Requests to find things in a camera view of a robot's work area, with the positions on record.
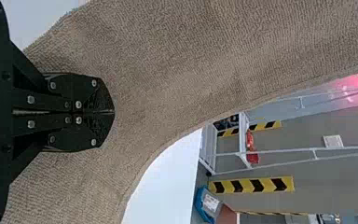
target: white metal railing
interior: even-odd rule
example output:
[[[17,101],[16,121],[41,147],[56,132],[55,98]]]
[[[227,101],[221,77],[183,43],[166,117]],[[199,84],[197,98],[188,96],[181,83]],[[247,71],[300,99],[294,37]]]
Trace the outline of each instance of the white metal railing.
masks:
[[[252,168],[252,164],[247,161],[246,156],[243,157],[241,153],[246,153],[246,132],[249,129],[249,119],[244,112],[239,114],[240,126],[239,126],[239,152],[236,152],[238,157],[247,168]],[[208,124],[202,129],[201,146],[200,146],[200,163],[212,174],[216,175],[216,153],[217,148],[217,129]]]
[[[225,171],[225,172],[215,172],[215,175],[226,175],[232,174],[237,172],[243,171],[251,171],[255,169],[263,169],[263,168],[270,168],[270,167],[277,167],[283,165],[291,165],[291,164],[299,164],[304,162],[311,162],[311,161],[326,161],[326,160],[335,160],[341,158],[348,158],[348,157],[358,157],[358,152],[345,154],[345,155],[336,155],[336,156],[326,156],[326,157],[318,157],[317,151],[345,151],[345,150],[354,150],[358,151],[358,147],[307,147],[307,148],[292,148],[292,149],[277,149],[277,150],[264,150],[264,151],[247,151],[247,152],[228,152],[228,153],[218,153],[212,155],[214,157],[221,157],[221,156],[232,156],[232,155],[252,155],[252,154],[272,154],[272,153],[290,153],[290,152],[312,152],[313,157],[306,160],[298,160],[298,161],[286,161],[286,162],[277,162],[267,165],[260,165],[260,166],[252,166],[246,169],[237,169],[232,171]]]

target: cloth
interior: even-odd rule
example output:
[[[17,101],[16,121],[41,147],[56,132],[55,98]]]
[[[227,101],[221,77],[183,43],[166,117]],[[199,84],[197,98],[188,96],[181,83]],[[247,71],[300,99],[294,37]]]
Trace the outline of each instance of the cloth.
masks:
[[[3,223],[120,223],[174,141],[358,73],[358,0],[94,0],[25,53],[42,72],[101,77],[117,118],[101,148],[38,155],[11,184]]]

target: screw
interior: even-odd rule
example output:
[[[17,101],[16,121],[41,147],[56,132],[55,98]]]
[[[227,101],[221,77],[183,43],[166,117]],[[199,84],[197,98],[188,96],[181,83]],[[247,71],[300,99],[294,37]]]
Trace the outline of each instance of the screw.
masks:
[[[28,120],[28,128],[29,128],[29,129],[33,129],[34,126],[35,126],[34,121],[33,121],[33,120]]]
[[[77,117],[76,118],[76,124],[81,124],[82,122],[82,118],[81,117]]]
[[[2,79],[6,80],[6,81],[10,81],[11,80],[11,74],[9,72],[3,72],[2,73]]]
[[[55,136],[52,135],[52,136],[49,138],[49,141],[50,141],[50,143],[54,143],[54,142],[55,142]]]
[[[50,87],[52,90],[55,90],[57,88],[57,84],[55,82],[50,82]]]
[[[2,152],[8,153],[8,152],[11,151],[12,145],[10,145],[10,144],[3,145],[3,146],[1,147],[1,149],[2,149]]]
[[[81,102],[80,101],[76,101],[76,108],[80,109],[81,108]]]
[[[71,123],[71,122],[72,122],[72,120],[71,120],[70,117],[66,117],[66,118],[65,118],[65,123]]]
[[[28,104],[33,105],[34,104],[34,97],[33,96],[28,96],[27,97],[27,102],[28,102]]]

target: red fire extinguisher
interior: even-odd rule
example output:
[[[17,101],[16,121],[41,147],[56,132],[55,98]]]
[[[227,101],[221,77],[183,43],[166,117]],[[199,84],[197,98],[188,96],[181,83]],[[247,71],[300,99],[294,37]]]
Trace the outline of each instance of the red fire extinguisher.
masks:
[[[248,129],[248,131],[246,132],[246,147],[249,151],[255,151],[254,142],[255,140],[252,135],[252,132]],[[258,164],[259,163],[258,154],[247,154],[246,160],[251,164]]]

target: yellow and black striped barrier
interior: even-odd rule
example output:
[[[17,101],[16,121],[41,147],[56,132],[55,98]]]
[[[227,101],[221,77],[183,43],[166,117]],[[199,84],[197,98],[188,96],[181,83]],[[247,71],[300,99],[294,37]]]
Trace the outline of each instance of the yellow and black striped barrier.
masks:
[[[215,180],[208,184],[210,192],[227,193],[269,193],[295,191],[292,176]]]
[[[288,212],[280,212],[280,213],[268,213],[268,212],[239,212],[242,214],[253,215],[253,216],[307,216],[308,213],[288,213]]]
[[[260,122],[249,126],[249,130],[252,132],[264,131],[270,129],[277,129],[282,127],[282,122],[280,120],[273,120],[270,122]]]
[[[229,136],[234,136],[237,135],[238,132],[240,131],[240,128],[230,128],[230,129],[226,129],[220,133],[217,133],[217,137],[229,137]]]
[[[277,129],[282,127],[282,122],[280,120],[274,120],[270,122],[260,122],[257,124],[253,124],[249,126],[249,130],[251,132],[257,132],[257,131],[264,131],[264,130],[271,130],[271,129]],[[223,130],[219,133],[217,133],[217,137],[230,137],[237,135],[240,131],[239,127],[230,128]]]

